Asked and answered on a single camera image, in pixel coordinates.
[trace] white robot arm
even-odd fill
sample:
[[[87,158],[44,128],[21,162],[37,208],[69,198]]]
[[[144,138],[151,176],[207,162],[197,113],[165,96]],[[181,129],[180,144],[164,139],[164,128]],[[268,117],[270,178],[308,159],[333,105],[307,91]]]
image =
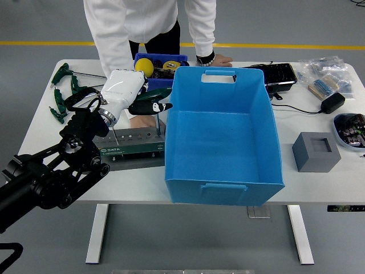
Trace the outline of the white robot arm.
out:
[[[147,88],[148,81],[142,71],[113,70],[102,89],[107,104],[99,110],[107,126],[113,127],[120,113],[133,103],[141,89],[146,91]]]

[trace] t-handle wrench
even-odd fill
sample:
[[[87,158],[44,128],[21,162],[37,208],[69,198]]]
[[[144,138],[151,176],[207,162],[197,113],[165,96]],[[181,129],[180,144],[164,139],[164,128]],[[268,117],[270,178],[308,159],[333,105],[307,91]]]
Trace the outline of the t-handle wrench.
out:
[[[52,78],[51,88],[53,88],[66,75],[79,74],[79,75],[86,75],[86,76],[92,76],[92,77],[107,79],[106,76],[76,72],[76,71],[70,70],[69,68],[70,68],[70,66],[68,65],[68,63],[65,63],[62,66],[60,66],[60,68],[58,69],[58,71],[55,73],[55,75]]]

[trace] person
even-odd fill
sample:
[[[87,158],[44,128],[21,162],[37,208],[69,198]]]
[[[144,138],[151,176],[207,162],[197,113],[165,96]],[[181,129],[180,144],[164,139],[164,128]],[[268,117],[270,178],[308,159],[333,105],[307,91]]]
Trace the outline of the person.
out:
[[[140,43],[147,53],[180,54],[176,0],[84,0],[84,10],[107,77],[134,69]],[[185,0],[185,11],[198,64],[231,67],[231,57],[213,50],[216,0]],[[155,126],[151,116],[128,117],[131,127]]]

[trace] blue plastic bin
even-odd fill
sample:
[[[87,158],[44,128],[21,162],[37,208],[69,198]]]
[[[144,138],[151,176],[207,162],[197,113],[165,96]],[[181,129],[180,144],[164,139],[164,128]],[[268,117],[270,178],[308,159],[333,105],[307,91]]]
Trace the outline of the blue plastic bin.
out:
[[[236,81],[202,82],[204,74]],[[179,67],[170,102],[165,181],[174,203],[260,206],[284,187],[262,71]]]
[[[187,61],[186,55],[172,55],[172,54],[149,54],[149,53],[137,53],[135,57],[135,64],[141,58],[151,59],[152,62],[160,60],[162,64],[167,61]],[[154,90],[156,88],[172,87],[173,79],[155,79],[148,78],[148,90]]]

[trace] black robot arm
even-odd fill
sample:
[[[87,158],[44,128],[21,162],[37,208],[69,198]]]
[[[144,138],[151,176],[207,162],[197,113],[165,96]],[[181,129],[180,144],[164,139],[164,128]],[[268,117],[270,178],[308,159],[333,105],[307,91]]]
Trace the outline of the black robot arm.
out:
[[[36,206],[67,208],[106,176],[110,167],[92,140],[108,132],[97,109],[80,108],[61,130],[59,144],[34,155],[14,155],[2,171],[8,183],[0,188],[0,233]],[[44,164],[53,154],[58,155]],[[68,167],[55,170],[62,162]]]

